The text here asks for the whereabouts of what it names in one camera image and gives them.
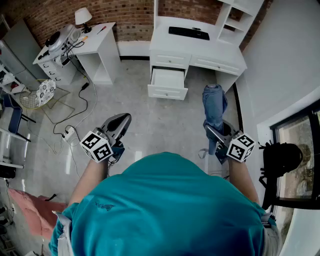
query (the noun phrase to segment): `brick wall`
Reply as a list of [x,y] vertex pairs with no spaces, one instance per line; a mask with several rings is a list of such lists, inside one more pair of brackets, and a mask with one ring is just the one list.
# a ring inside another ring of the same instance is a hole
[[[241,49],[248,45],[271,3],[272,0],[264,0]],[[25,20],[41,47],[63,25],[74,24],[75,11],[82,7],[92,14],[89,25],[116,22],[116,41],[150,41],[153,32],[153,0],[2,0],[0,5],[0,13],[11,26]],[[159,0],[158,13],[215,24],[221,6],[218,0]]]

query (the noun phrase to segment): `gray door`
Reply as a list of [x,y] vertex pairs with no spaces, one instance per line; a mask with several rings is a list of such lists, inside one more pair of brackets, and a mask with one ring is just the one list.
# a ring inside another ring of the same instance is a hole
[[33,65],[41,48],[23,19],[19,20],[8,33],[6,33],[2,40],[36,79],[48,78],[39,65]]
[[0,61],[13,75],[16,75],[26,69],[2,40],[0,40],[0,51]]

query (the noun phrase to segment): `blue chair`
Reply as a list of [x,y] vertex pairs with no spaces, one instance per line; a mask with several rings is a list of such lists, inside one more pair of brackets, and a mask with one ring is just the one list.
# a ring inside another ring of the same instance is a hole
[[13,113],[11,116],[11,121],[9,124],[9,132],[19,135],[20,137],[24,138],[28,142],[31,142],[29,139],[26,137],[22,136],[21,134],[18,133],[18,128],[20,125],[20,120],[23,119],[28,122],[30,120],[31,122],[36,122],[32,120],[31,118],[27,117],[26,115],[22,114],[22,107],[11,97],[10,94],[5,94],[3,95],[3,105],[6,108],[13,108]]

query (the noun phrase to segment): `chair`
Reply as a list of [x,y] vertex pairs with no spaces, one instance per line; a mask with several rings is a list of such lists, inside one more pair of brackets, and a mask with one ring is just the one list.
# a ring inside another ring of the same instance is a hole
[[5,95],[3,95],[3,104],[6,108],[13,108],[13,113],[12,113],[11,121],[8,128],[9,132],[19,135],[20,137],[24,138],[28,142],[31,142],[28,138],[18,133],[18,128],[19,128],[21,119],[27,122],[28,120],[30,120],[31,122],[34,122],[34,123],[36,121],[22,114],[22,107],[12,98],[10,94],[6,93]]
[[[40,83],[40,82],[41,82],[41,84],[42,84],[42,83],[45,82],[45,81],[47,81],[47,79],[37,79],[37,80],[35,80],[35,83]],[[61,90],[61,91],[63,91],[63,92],[66,92],[66,94],[60,96],[58,99],[55,99],[55,98],[54,98],[54,95],[53,95],[53,97],[52,97],[47,103],[39,106],[39,105],[37,105],[37,103],[36,103],[37,90],[32,90],[31,92],[22,92],[22,93],[20,93],[20,104],[21,104],[24,108],[26,108],[27,110],[37,110],[37,109],[41,109],[41,110],[43,111],[43,113],[46,115],[46,117],[50,120],[50,122],[51,122],[53,125],[55,125],[55,124],[57,124],[57,122],[53,122],[53,121],[51,120],[51,118],[48,116],[48,114],[47,114],[46,111],[44,110],[44,106],[47,106],[47,107],[51,110],[51,109],[54,107],[54,105],[55,105],[57,102],[59,102],[60,104],[69,107],[69,108],[71,109],[71,113],[70,113],[66,118],[70,117],[70,116],[73,114],[73,112],[76,110],[74,107],[69,106],[69,105],[63,103],[62,101],[60,101],[63,97],[65,97],[65,96],[67,96],[68,94],[70,94],[70,91],[67,91],[67,90],[65,90],[65,89],[62,89],[62,88],[60,88],[60,87],[58,87],[58,86],[56,86],[56,89],[59,89],[59,90]],[[48,103],[51,102],[51,101],[55,101],[55,102],[53,103],[52,106],[49,106]]]

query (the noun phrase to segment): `table lamp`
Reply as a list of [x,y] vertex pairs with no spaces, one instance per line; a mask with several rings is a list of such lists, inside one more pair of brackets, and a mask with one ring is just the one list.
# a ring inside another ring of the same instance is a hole
[[91,27],[88,27],[87,23],[89,20],[91,20],[92,15],[88,11],[86,7],[81,8],[79,10],[76,10],[74,13],[75,17],[75,24],[80,25],[84,24],[84,33],[89,33],[91,31]]

